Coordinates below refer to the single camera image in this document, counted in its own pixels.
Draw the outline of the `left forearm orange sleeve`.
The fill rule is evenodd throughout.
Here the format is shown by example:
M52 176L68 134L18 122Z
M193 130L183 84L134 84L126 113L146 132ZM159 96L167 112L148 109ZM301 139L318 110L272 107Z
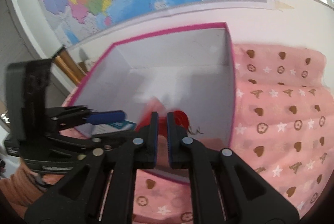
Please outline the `left forearm orange sleeve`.
M1 179L2 196L22 219L29 206L51 187L51 185L44 187L37 184L32 173L34 172L21 160L15 173Z

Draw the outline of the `left hand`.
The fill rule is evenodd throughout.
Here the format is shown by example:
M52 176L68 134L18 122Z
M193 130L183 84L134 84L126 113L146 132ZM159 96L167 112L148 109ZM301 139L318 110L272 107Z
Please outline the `left hand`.
M38 174L38 173L32 173L35 181L37 184L46 187L46 185L55 185L58 183L64 175L59 174Z

